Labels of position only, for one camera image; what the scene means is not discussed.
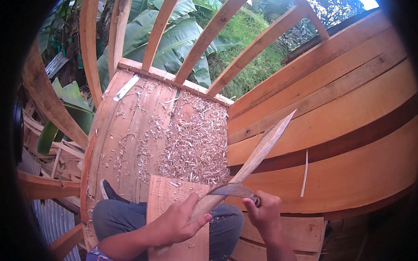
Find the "black shoe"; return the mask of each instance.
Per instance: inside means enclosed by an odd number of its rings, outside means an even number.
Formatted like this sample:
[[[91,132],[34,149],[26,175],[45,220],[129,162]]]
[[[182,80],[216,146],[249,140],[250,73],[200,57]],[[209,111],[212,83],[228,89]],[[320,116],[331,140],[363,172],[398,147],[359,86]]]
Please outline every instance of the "black shoe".
[[[100,190],[104,199],[113,199],[130,204],[130,201],[119,196],[105,179],[100,181]]]

